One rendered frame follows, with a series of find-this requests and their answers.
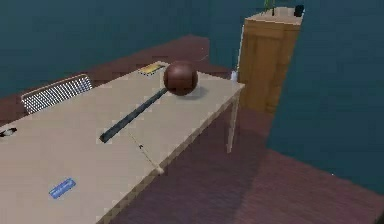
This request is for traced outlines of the blue flat card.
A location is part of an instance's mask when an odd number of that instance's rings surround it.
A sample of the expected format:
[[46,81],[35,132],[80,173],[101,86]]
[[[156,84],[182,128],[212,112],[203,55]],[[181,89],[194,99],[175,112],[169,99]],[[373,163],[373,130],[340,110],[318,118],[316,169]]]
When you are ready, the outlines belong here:
[[53,199],[58,199],[67,191],[72,189],[76,185],[76,182],[72,178],[67,178],[49,191],[49,195]]

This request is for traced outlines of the brown basketball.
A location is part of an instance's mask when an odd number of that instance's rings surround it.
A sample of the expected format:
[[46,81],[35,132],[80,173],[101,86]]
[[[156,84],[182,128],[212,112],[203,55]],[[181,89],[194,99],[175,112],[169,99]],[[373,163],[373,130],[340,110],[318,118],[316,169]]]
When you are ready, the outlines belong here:
[[170,93],[177,96],[185,96],[191,93],[197,86],[197,70],[190,62],[175,61],[166,68],[163,82]]

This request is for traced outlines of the green house plant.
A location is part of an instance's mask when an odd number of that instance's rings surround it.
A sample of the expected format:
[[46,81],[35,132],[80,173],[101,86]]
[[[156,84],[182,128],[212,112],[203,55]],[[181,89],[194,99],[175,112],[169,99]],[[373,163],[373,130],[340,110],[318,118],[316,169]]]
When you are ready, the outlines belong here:
[[275,15],[275,5],[276,5],[276,0],[264,0],[263,12],[266,13],[269,10],[271,10],[272,15]]

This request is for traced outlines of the yellow flat book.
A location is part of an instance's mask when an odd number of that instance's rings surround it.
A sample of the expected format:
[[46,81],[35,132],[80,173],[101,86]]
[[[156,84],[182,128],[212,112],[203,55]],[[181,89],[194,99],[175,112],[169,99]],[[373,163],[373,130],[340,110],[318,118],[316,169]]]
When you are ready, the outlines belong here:
[[138,72],[142,75],[149,76],[149,75],[154,74],[156,71],[158,71],[162,68],[164,68],[164,65],[162,65],[160,63],[152,63],[152,64],[149,64],[149,65],[146,65],[146,66],[140,68],[138,70]]

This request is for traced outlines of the dark grey baseball bat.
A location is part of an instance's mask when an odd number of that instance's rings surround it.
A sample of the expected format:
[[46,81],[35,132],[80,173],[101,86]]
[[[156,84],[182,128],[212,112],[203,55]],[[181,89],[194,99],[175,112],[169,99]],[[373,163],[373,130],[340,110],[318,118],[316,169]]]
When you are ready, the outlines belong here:
[[149,108],[153,103],[160,99],[168,90],[162,88],[156,92],[153,96],[143,102],[140,106],[135,108],[132,112],[110,127],[107,131],[102,133],[99,137],[99,140],[103,143],[107,143],[111,138],[113,138],[118,132],[125,128],[130,122],[132,122],[136,117],[143,113],[147,108]]

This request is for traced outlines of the white mesh chair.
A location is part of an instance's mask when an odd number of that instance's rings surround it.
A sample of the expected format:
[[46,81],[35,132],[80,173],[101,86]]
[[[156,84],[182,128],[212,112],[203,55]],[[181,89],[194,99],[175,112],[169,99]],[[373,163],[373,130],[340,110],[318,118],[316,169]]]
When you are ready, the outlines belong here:
[[25,93],[21,96],[21,102],[27,113],[33,114],[92,88],[90,78],[80,74]]

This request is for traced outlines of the tan wooden cupboard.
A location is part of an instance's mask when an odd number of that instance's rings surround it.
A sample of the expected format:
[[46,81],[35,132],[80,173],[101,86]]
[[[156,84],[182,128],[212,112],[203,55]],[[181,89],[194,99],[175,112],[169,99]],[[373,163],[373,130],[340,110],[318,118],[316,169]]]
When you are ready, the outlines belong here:
[[302,16],[294,12],[276,7],[245,19],[238,65],[243,107],[275,113],[301,28]]

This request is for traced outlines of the beige wooden table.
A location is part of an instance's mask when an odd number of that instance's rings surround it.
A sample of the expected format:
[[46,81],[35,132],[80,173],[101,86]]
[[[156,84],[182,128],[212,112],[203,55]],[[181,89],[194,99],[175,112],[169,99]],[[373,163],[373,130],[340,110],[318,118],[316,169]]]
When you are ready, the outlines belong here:
[[[138,70],[4,126],[0,224],[109,224],[226,109],[242,84],[201,73],[196,89],[165,93],[107,143],[102,133],[164,87],[164,68]],[[49,191],[76,185],[58,199]]]

